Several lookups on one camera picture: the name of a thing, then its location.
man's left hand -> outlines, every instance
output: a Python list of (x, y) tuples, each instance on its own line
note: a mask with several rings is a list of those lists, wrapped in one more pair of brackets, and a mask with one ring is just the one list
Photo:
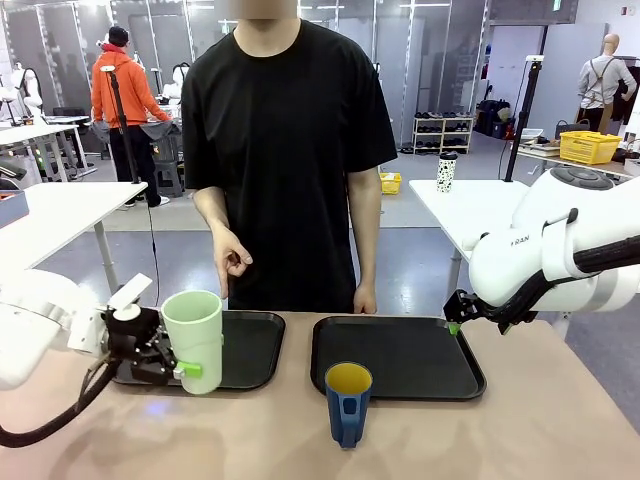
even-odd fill
[(377, 311), (375, 285), (360, 284), (353, 297), (353, 313), (373, 315)]

blue mug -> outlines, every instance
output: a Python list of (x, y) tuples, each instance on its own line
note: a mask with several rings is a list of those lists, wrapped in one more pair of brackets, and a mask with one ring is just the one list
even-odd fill
[(331, 436), (342, 448), (355, 448), (362, 439), (373, 376), (357, 363), (338, 363), (324, 377)]

man's right hand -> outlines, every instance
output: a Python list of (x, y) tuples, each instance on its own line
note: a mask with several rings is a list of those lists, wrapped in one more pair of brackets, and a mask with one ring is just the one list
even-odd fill
[(213, 261), (220, 278), (220, 297), (225, 299), (229, 296), (229, 275), (241, 276), (253, 263), (253, 259), (228, 228), (219, 226), (212, 233)]

black t-shirt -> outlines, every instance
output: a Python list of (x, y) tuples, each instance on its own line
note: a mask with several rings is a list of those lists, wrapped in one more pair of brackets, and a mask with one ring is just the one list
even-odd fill
[(182, 129), (187, 188), (224, 190), (230, 228), (253, 258), (230, 278), (230, 308), (352, 311), (346, 176), (397, 156), (360, 47), (305, 21), (267, 58), (227, 35), (189, 70)]

white shirt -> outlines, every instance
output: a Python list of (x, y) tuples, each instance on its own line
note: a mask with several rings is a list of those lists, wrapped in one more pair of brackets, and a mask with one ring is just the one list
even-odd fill
[[(605, 70), (607, 63), (611, 59), (613, 61)], [(598, 76), (602, 75), (603, 71), (602, 80), (598, 80)], [(624, 83), (629, 87), (629, 93), (633, 95), (636, 88), (638, 88), (638, 84), (629, 72), (624, 60), (610, 55), (600, 55), (591, 62), (586, 62), (580, 72), (580, 81), (578, 83), (578, 94), (582, 97), (580, 107), (603, 108), (604, 105), (613, 103), (613, 96), (618, 90), (618, 82), (620, 80), (624, 80)]]

